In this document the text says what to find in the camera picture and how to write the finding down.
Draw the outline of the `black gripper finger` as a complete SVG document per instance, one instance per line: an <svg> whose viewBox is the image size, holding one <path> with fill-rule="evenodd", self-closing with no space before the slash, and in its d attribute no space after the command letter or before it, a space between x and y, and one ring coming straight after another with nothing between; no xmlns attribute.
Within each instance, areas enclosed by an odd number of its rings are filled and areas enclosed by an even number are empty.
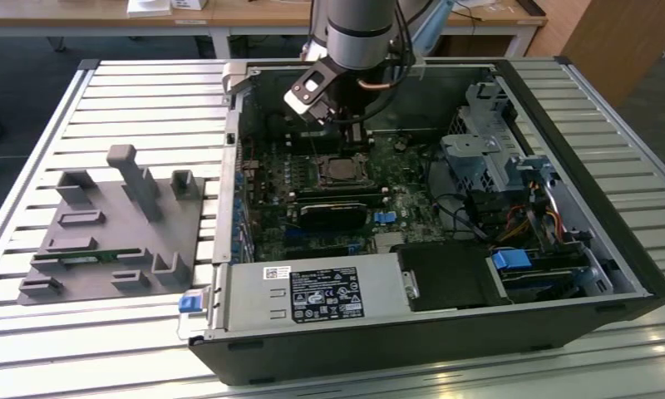
<svg viewBox="0 0 665 399"><path fill-rule="evenodd" d="M373 137L367 134L362 122L345 124L341 127L341 152L369 152L374 146Z"/></svg>

